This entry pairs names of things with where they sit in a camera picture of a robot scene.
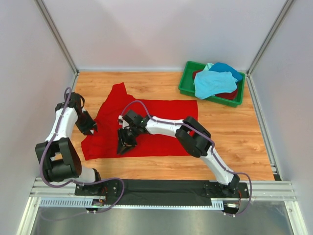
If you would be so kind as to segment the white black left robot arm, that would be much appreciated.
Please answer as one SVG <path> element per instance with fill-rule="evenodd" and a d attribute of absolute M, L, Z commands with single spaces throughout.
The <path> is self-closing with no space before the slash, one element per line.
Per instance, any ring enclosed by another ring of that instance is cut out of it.
<path fill-rule="evenodd" d="M 70 183 L 86 186 L 91 196 L 102 193 L 99 172 L 82 166 L 71 142 L 73 128 L 85 136 L 97 131 L 97 124 L 84 108 L 85 99 L 78 93 L 65 92 L 65 101 L 55 107 L 55 121 L 46 140 L 35 146 L 40 164 L 40 177 L 51 188 L 61 188 Z"/>

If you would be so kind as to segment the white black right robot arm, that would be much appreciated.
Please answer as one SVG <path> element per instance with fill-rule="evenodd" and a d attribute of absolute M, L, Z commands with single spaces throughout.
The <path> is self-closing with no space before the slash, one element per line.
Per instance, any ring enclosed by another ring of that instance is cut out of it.
<path fill-rule="evenodd" d="M 117 154 L 125 154 L 137 146 L 140 135 L 162 135 L 178 140 L 191 156 L 201 159 L 214 173 L 221 194 L 232 197 L 238 192 L 240 177 L 234 173 L 218 154 L 211 134 L 193 117 L 171 120 L 147 114 L 145 117 L 129 110 L 118 117 L 121 128 L 118 129 Z"/>

